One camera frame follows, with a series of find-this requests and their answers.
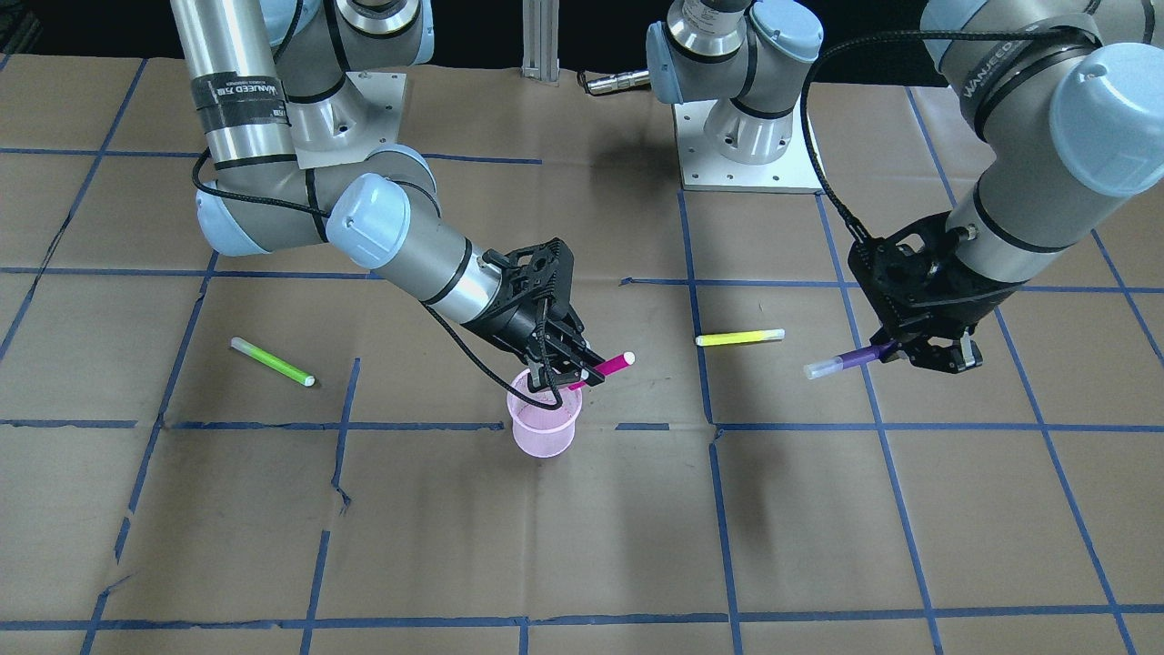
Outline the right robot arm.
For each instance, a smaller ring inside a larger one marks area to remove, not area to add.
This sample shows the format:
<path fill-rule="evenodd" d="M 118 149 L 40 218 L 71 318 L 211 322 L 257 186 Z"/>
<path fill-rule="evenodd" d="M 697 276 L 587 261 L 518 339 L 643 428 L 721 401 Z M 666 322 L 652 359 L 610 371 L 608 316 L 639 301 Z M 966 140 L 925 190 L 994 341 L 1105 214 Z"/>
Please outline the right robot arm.
<path fill-rule="evenodd" d="M 603 358 L 572 308 L 573 254 L 502 254 L 445 223 L 430 165 L 384 136 L 355 74 L 434 50 L 428 1 L 175 1 L 207 149 L 198 220 L 221 256 L 328 244 L 528 366 L 528 390 L 595 386 Z"/>

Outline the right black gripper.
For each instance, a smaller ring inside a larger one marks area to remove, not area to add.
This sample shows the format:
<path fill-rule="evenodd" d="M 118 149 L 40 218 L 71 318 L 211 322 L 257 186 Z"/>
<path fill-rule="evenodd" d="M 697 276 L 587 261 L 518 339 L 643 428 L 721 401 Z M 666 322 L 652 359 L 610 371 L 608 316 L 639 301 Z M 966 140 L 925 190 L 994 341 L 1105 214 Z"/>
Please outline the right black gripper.
<path fill-rule="evenodd" d="M 606 358 L 585 342 L 585 325 L 570 304 L 574 254 L 562 238 L 508 254 L 489 249 L 481 257 L 499 270 L 497 293 L 464 327 L 530 368 L 532 389 L 597 386 Z"/>

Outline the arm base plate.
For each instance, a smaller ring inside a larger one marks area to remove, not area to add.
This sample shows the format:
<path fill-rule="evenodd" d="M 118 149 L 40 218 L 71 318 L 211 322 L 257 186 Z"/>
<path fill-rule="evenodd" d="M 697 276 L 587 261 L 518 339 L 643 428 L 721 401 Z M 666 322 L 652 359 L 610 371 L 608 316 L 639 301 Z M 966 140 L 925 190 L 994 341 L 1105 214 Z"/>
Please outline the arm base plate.
<path fill-rule="evenodd" d="M 407 88 L 403 72 L 348 72 L 345 83 L 317 97 L 288 98 L 288 120 L 300 169 L 365 161 L 396 142 Z"/>
<path fill-rule="evenodd" d="M 801 100 L 782 118 L 746 115 L 730 99 L 673 106 L 680 181 L 687 191 L 817 194 Z"/>

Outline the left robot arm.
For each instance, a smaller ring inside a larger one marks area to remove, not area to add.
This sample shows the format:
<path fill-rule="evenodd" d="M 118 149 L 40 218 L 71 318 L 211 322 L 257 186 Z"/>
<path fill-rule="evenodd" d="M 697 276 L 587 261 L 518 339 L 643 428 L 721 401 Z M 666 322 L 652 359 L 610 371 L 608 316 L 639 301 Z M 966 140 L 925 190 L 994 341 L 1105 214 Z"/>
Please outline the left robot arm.
<path fill-rule="evenodd" d="M 707 104 L 696 152 L 745 168 L 794 137 L 809 144 L 809 90 L 835 55 L 916 41 L 945 80 L 978 176 L 951 211 L 873 236 L 807 145 L 878 316 L 867 347 L 805 365 L 807 378 L 876 359 L 977 368 L 980 320 L 1161 183 L 1159 1 L 928 1 L 918 28 L 823 40 L 797 1 L 674 1 L 646 33 L 656 99 Z"/>

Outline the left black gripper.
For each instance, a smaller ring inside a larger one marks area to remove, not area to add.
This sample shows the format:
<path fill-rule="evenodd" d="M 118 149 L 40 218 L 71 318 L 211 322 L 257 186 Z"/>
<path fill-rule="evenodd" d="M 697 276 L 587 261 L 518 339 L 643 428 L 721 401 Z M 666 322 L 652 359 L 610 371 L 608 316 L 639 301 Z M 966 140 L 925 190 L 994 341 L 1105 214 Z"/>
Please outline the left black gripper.
<path fill-rule="evenodd" d="M 849 269 L 881 327 L 872 346 L 897 341 L 914 368 L 960 373 L 980 368 L 977 323 L 1029 278 L 1029 245 L 991 218 L 949 212 L 873 237 L 856 216 Z"/>

